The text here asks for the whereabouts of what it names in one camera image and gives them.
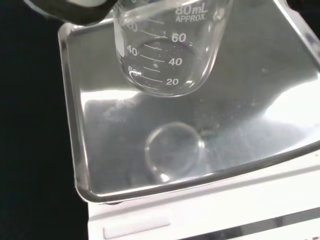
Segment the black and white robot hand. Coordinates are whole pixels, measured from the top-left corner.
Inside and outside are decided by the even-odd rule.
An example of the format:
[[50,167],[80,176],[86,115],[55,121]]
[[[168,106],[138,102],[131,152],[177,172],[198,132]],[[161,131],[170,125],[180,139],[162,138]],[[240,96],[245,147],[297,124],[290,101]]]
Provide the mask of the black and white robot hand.
[[102,21],[115,0],[25,0],[35,12],[66,23],[89,26]]

